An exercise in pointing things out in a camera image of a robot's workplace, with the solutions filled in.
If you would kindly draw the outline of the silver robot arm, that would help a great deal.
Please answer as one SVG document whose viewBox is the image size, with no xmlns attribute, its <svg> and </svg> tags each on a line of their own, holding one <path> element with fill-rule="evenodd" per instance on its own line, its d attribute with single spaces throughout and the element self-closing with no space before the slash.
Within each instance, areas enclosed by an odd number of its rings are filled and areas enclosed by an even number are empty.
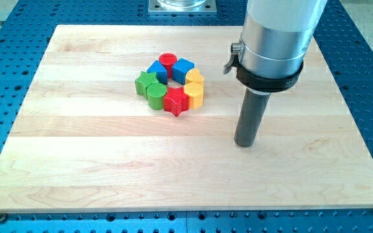
<svg viewBox="0 0 373 233">
<path fill-rule="evenodd" d="M 327 0 L 250 0 L 243 25 L 240 64 L 264 78 L 296 73 Z"/>
</svg>

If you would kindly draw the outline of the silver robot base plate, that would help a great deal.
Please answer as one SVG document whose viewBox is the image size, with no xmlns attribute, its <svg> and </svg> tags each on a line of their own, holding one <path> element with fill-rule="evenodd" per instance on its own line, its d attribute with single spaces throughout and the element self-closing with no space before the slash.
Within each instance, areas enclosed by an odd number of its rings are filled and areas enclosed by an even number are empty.
<svg viewBox="0 0 373 233">
<path fill-rule="evenodd" d="M 149 15 L 213 15 L 216 0 L 147 0 Z"/>
</svg>

